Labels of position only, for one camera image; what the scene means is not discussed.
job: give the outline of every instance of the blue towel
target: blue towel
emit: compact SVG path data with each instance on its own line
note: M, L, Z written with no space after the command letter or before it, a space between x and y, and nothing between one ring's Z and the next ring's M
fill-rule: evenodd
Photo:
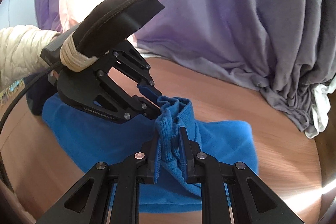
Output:
M140 211L178 213L201 210L199 184L184 183L179 155L179 128L186 127L190 140L218 161L245 162L255 173L258 162L251 127L247 122L201 122L194 118L191 101L161 96L161 116L155 121L142 115L124 124L92 116L65 105L55 94L43 108L42 117L58 143L77 166L87 172L96 162L114 164L140 150L152 139L154 127L161 137L160 176L155 185L140 186Z

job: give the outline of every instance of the wooden surface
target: wooden surface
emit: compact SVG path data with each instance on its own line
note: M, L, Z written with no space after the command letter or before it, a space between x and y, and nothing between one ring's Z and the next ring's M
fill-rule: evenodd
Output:
M156 88L167 96L190 98L203 121L250 123L259 159L259 176L306 224L317 223L321 172L314 140L309 140L258 92L219 81L162 59L148 60ZM113 79L130 95L135 83L113 71ZM4 164L19 200L35 217L46 211L82 172L41 121L21 101L0 136ZM201 223L200 212L141 214L141 223Z
M316 147L319 153L322 186L336 179L336 93L328 94L331 109L328 112L329 122L325 131L315 137ZM329 215L330 205L336 196L336 188L322 195L320 219L325 215Z

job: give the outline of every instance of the beige quilted jacket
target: beige quilted jacket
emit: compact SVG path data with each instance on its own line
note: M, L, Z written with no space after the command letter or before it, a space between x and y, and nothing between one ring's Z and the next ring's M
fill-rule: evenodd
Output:
M42 31L31 25L0 30L0 91L48 65L40 58L41 50L60 33Z

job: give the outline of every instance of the gray fabric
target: gray fabric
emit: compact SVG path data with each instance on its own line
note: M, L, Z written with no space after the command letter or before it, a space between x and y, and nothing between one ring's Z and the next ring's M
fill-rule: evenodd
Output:
M336 0L160 1L140 47L259 90L299 130L315 130L311 90L336 72Z

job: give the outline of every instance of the metal screw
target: metal screw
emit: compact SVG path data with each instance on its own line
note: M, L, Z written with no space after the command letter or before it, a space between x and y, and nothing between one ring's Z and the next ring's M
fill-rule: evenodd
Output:
M204 152L199 152L199 153L197 153L196 156L197 156L197 158L199 158L201 160L204 160L207 157L206 153L204 153Z
M106 163L104 163L104 162L99 162L99 163L96 164L96 168L97 168L98 170L102 170L102 169L104 169L105 167L106 167Z
M141 160L145 157L145 154L142 153L142 152L137 152L137 153L135 153L134 157L138 160Z
M240 170L244 170L246 165L243 162L237 162L236 167Z

